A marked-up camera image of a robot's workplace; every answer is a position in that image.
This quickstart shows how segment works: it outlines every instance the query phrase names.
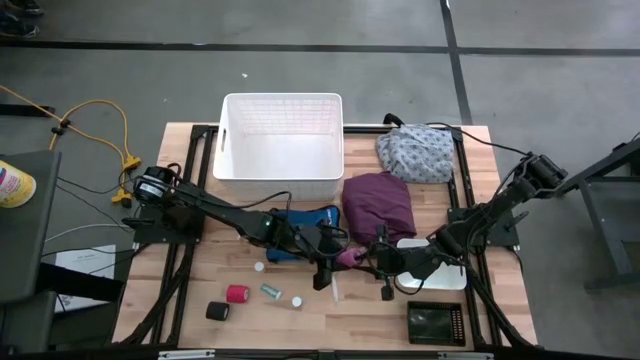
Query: purple cloth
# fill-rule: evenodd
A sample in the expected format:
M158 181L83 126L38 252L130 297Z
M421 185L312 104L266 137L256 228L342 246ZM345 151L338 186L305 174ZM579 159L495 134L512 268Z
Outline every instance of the purple cloth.
M407 184L387 171L345 180L342 209L351 237L362 245L377 241L380 224L387 225L390 243L416 236Z

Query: black clamp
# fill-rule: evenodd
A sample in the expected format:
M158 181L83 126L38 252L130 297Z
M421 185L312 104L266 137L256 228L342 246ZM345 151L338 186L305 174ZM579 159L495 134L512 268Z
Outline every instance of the black clamp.
M65 130L67 129L67 127L69 127L70 124L71 120L64 119L60 122L60 124L58 124L58 127L51 128L51 132L55 135L62 136L62 134L64 134Z

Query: wooden table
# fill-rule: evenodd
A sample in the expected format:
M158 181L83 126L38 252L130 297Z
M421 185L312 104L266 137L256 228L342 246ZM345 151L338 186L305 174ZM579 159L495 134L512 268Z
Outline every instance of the wooden table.
M184 164L192 125L167 124L158 165L172 162ZM485 126L465 126L464 130L480 139L490 140ZM381 171L374 150L375 138L375 135L345 135L344 178ZM468 137L465 137L464 144L476 201L487 201L500 182L493 149ZM201 158L202 149L198 151L196 159ZM196 161L192 178L194 182L199 168L200 164ZM461 184L458 169L455 173L456 183ZM463 205L464 194L460 188L458 196ZM206 190L238 203L211 174L207 176ZM409 184L409 191L418 237L424 237L446 222L446 211L450 207L447 187L446 184ZM335 205L340 205L339 198L337 196L334 200ZM325 205L327 203L294 203L292 209L309 210ZM283 203L273 202L258 208L267 210L274 206L284 208ZM345 222L341 222L341 226L346 228ZM315 265L268 264L264 249L239 240L234 230L212 219L206 220L201 240L191 270L180 334L181 348L447 349L408 343L407 301L419 300L462 303L466 348L471 349L463 291L423 290L414 296L396 291L394 301L383 302L380 300L381 282L360 271L343 271L336 274L340 294L340 301L336 304L331 286L322 291L313 290ZM157 299L167 248L163 244L152 245L134 258L114 341L129 335ZM494 248L487 251L486 257L497 303L522 335L535 342L527 294L516 258L506 250ZM254 270L256 261L267 264L264 273ZM259 288L263 283L282 290L283 298L274 301L261 293ZM232 304L225 322L207 320L204 316L207 304L210 301L225 301L225 290L230 284L250 287L248 303ZM294 296L304 299L301 310L292 309L291 298ZM477 296L476 299L482 332L485 339L490 341L486 311ZM169 330L173 301L168 306L163 339Z

